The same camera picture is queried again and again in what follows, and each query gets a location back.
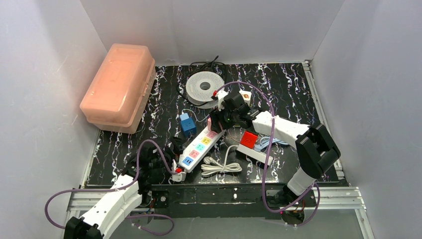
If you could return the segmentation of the white colourful power strip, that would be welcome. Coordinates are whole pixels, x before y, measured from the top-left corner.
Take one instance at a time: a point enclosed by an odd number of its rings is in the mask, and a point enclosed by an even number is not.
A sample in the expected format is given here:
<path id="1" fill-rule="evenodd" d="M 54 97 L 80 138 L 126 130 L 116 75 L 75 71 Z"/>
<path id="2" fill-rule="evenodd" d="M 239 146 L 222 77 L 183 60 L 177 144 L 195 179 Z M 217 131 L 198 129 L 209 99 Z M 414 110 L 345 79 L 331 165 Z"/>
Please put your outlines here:
<path id="1" fill-rule="evenodd" d="M 191 173 L 224 133 L 225 130 L 217 133 L 204 128 L 184 149 L 182 155 L 179 157 L 178 165 L 186 173 Z"/>

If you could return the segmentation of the white small power strip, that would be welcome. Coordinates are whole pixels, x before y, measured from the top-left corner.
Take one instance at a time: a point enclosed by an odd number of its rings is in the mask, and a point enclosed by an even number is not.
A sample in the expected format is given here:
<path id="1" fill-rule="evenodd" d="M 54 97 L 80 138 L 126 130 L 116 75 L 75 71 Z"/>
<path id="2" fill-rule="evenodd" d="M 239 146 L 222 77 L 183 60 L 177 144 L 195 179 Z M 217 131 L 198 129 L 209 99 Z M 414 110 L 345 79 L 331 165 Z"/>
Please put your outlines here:
<path id="1" fill-rule="evenodd" d="M 237 152 L 244 154 L 250 158 L 255 159 L 256 161 L 259 161 L 261 163 L 266 163 L 267 166 L 270 166 L 273 162 L 273 157 L 269 156 L 268 159 L 266 159 L 266 153 L 264 152 L 260 152 L 260 151 L 256 151 L 254 149 L 251 149 L 247 146 L 244 146 L 242 144 L 239 144 L 237 149 Z"/>

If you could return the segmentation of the white plug with cable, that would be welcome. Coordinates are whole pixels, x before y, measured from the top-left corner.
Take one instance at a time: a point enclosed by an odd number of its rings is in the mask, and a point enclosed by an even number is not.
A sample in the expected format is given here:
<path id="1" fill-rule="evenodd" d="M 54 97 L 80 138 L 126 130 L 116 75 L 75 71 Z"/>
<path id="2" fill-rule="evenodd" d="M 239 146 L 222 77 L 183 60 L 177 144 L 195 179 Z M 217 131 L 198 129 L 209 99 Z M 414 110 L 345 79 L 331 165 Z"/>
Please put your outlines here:
<path id="1" fill-rule="evenodd" d="M 227 164 L 228 155 L 231 149 L 237 149 L 238 145 L 231 145 L 228 147 L 223 164 L 218 163 L 214 158 L 206 156 L 203 158 L 203 164 L 201 165 L 201 176 L 211 177 L 214 174 L 225 174 L 225 173 L 239 173 L 243 169 L 239 163 Z"/>

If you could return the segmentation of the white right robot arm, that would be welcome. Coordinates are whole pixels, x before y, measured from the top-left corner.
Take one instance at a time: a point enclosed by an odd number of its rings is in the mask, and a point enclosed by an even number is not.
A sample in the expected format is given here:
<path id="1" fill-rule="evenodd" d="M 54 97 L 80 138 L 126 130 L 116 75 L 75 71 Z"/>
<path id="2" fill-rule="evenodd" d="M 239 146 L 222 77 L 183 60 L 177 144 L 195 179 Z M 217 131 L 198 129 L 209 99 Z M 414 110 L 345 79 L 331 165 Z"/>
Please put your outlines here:
<path id="1" fill-rule="evenodd" d="M 323 124 L 307 125 L 273 116 L 270 111 L 250 107 L 241 93 L 214 92 L 217 107 L 210 112 L 211 130 L 221 132 L 234 125 L 279 139 L 293 147 L 300 167 L 284 187 L 285 193 L 300 196 L 340 158 L 341 152 Z"/>

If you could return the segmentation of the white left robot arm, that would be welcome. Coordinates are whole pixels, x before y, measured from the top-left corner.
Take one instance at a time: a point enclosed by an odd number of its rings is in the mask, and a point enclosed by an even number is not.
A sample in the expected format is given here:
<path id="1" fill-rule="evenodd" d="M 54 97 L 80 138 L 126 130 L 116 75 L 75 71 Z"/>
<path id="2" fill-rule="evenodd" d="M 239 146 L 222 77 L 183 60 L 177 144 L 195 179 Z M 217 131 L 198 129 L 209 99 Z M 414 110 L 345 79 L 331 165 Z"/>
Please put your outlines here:
<path id="1" fill-rule="evenodd" d="M 175 171 L 180 147 L 160 150 L 151 140 L 142 142 L 109 192 L 87 212 L 71 217 L 65 225 L 66 239 L 108 239 L 132 210 L 142 204 L 154 184 L 153 173 Z"/>

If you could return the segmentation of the blue cube adapter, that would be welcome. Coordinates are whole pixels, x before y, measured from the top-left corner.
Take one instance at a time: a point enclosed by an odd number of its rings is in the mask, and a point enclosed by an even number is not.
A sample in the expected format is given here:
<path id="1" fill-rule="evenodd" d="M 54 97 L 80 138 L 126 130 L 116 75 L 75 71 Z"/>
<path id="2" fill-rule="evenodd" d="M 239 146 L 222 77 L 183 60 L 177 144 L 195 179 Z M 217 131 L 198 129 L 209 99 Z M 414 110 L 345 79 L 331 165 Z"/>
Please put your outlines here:
<path id="1" fill-rule="evenodd" d="M 185 137 L 197 134 L 197 127 L 195 125 L 195 122 L 187 113 L 182 113 L 180 115 L 180 123 L 183 135 Z"/>

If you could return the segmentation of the white perforated round speaker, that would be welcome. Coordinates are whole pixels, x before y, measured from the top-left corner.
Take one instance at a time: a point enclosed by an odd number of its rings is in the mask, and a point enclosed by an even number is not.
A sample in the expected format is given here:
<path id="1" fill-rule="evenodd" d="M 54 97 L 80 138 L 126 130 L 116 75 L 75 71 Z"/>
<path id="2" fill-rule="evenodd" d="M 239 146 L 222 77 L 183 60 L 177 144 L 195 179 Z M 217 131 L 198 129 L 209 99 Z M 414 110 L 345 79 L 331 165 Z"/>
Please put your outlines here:
<path id="1" fill-rule="evenodd" d="M 212 96 L 223 85 L 224 80 L 217 73 L 210 71 L 195 73 L 186 82 L 187 98 L 200 109 L 214 108 L 217 102 Z"/>

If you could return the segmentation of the pink cube adapter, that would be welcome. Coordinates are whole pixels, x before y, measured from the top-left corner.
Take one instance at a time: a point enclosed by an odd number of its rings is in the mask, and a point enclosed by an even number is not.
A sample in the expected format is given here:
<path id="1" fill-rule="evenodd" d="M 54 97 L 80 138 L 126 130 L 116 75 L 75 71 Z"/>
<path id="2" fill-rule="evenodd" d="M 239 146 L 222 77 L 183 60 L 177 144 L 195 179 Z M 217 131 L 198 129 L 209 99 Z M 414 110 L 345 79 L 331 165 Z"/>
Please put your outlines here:
<path id="1" fill-rule="evenodd" d="M 212 121 L 211 121 L 211 118 L 208 117 L 208 119 L 207 119 L 207 129 L 208 129 L 208 131 L 211 131 L 211 126 L 212 126 Z"/>

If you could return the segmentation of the pink translucent storage box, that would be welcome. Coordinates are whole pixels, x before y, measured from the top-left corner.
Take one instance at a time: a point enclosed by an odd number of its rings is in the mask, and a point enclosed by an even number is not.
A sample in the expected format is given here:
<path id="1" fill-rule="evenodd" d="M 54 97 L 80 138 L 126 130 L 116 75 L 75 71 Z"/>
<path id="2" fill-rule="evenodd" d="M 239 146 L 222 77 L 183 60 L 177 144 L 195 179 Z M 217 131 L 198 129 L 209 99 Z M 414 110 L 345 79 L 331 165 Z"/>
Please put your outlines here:
<path id="1" fill-rule="evenodd" d="M 113 44 L 80 103 L 87 121 L 101 130 L 134 134 L 154 80 L 148 47 Z"/>

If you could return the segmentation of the white yellow cube adapter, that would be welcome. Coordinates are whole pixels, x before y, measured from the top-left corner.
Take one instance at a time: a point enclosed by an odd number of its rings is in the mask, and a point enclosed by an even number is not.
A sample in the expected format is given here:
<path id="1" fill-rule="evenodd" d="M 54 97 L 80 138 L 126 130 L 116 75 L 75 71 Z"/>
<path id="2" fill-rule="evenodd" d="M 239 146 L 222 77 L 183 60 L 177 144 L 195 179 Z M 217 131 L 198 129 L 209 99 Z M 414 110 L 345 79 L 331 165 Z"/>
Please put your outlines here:
<path id="1" fill-rule="evenodd" d="M 244 102 L 250 107 L 252 100 L 252 93 L 250 91 L 239 90 L 239 93 L 242 95 Z"/>

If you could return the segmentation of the red cube adapter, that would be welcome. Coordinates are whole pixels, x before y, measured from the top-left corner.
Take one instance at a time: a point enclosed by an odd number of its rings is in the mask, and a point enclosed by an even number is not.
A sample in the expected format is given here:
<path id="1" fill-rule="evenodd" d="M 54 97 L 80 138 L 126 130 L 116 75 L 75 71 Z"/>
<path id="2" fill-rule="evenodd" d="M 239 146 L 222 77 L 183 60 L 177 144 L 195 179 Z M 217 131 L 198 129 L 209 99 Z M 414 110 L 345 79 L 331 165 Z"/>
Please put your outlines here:
<path id="1" fill-rule="evenodd" d="M 257 134 L 254 134 L 249 131 L 245 131 L 240 141 L 240 144 L 250 149 L 254 149 L 257 139 L 258 139 Z"/>

